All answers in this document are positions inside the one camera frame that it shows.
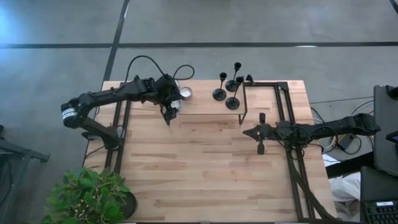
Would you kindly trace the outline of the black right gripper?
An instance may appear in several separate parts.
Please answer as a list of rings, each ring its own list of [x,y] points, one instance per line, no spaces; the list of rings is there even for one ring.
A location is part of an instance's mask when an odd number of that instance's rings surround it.
[[[244,130],[243,134],[253,139],[257,139],[257,153],[259,155],[265,154],[264,140],[280,140],[277,128],[273,128],[270,124],[266,123],[266,115],[264,113],[259,113],[259,125],[251,129]]]

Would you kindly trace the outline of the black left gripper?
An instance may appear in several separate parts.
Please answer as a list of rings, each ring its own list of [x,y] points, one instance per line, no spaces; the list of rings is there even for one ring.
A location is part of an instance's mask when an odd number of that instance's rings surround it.
[[[175,80],[168,74],[162,75],[155,81],[154,87],[157,90],[157,102],[162,105],[160,107],[160,113],[166,125],[169,125],[170,121],[177,117],[178,109],[171,108],[168,118],[168,110],[166,107],[169,107],[173,101],[181,99],[180,91]]]

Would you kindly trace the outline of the tall black candlestick holder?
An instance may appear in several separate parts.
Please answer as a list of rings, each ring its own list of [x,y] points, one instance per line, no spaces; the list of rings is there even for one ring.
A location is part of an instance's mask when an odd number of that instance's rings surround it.
[[[236,110],[240,106],[240,102],[237,99],[236,95],[243,81],[244,77],[237,77],[234,81],[234,95],[226,100],[226,107],[230,110]]]

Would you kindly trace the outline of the wooden shelf with black legs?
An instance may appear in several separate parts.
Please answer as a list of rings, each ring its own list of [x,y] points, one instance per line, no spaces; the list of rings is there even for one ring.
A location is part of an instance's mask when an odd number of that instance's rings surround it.
[[[239,87],[236,95],[240,102],[240,106],[236,110],[230,110],[226,107],[226,100],[234,95],[234,91],[226,90],[223,85],[223,89],[226,92],[226,99],[217,101],[213,98],[213,91],[220,87],[220,80],[190,79],[180,80],[178,82],[181,88],[185,86],[190,87],[193,95],[189,100],[180,100],[181,107],[178,110],[177,116],[233,115],[239,118],[239,122],[242,123],[242,119],[248,112],[248,105],[244,98],[245,92],[242,86]]]

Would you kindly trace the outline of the black power adapter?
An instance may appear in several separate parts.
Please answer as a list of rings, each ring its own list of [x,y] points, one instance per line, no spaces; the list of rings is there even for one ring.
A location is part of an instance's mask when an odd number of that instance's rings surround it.
[[[342,135],[337,143],[337,147],[341,149],[342,151],[346,151],[351,143],[356,139],[356,136],[354,134],[345,134]]]

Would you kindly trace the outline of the black plant pot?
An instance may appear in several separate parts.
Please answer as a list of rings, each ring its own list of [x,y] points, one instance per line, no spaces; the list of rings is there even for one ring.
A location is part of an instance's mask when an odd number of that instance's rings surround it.
[[[121,205],[121,211],[124,215],[124,219],[130,218],[137,210],[138,202],[135,195],[131,192],[124,192],[123,200],[125,203]]]

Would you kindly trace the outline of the black bar beside table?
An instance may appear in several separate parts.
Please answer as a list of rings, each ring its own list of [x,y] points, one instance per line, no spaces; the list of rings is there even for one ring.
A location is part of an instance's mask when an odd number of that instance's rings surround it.
[[[326,166],[326,174],[329,179],[342,175],[359,172],[362,167],[374,168],[374,153],[368,152],[352,159],[335,162]]]

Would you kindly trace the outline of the white plastic bag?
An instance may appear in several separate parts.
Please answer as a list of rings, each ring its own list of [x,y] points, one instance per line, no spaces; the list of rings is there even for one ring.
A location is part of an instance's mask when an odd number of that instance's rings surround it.
[[[347,222],[360,221],[361,174],[359,172],[329,180],[338,217]]]

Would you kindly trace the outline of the green leafy plant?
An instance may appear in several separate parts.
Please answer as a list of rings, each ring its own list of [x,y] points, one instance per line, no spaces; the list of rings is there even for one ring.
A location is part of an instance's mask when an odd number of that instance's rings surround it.
[[[84,167],[65,172],[47,199],[40,224],[119,224],[126,221],[121,211],[124,192],[131,192],[119,174]]]

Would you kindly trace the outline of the black laptop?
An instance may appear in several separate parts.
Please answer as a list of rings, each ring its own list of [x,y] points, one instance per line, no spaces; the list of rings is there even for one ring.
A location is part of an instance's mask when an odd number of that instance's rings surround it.
[[[362,167],[360,222],[398,224],[398,177]]]

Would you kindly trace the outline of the dark grey side desk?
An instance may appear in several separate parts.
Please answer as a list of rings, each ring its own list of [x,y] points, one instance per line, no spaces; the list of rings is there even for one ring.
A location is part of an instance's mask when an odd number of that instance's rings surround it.
[[[386,86],[374,87],[374,117],[380,131],[374,135],[374,165],[398,176],[398,144],[386,139],[386,135],[398,131],[398,101],[387,95]]]

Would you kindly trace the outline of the black metal stand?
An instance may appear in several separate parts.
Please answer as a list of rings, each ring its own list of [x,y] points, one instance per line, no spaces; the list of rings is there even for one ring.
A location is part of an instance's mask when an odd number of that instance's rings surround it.
[[[42,154],[10,143],[2,137],[4,126],[0,124],[0,224],[5,224],[9,207],[24,180],[31,159],[48,162],[49,154]]]

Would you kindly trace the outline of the black cylinder on desk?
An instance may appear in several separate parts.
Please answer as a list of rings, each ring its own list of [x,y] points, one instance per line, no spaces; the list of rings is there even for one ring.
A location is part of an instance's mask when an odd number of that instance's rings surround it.
[[[398,101],[398,86],[386,85],[386,91],[390,98]]]

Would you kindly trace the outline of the black metal rig frame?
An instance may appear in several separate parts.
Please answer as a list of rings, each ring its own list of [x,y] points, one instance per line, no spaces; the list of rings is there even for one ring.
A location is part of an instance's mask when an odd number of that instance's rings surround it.
[[[307,199],[296,182],[303,161],[277,141],[264,155],[243,134],[259,113],[270,124],[293,121],[289,90],[301,82],[244,82],[248,112],[233,115],[180,115],[166,125],[158,106],[123,103],[124,149],[114,169],[126,178],[138,201],[135,222],[266,222],[335,219],[331,194],[326,205]]]

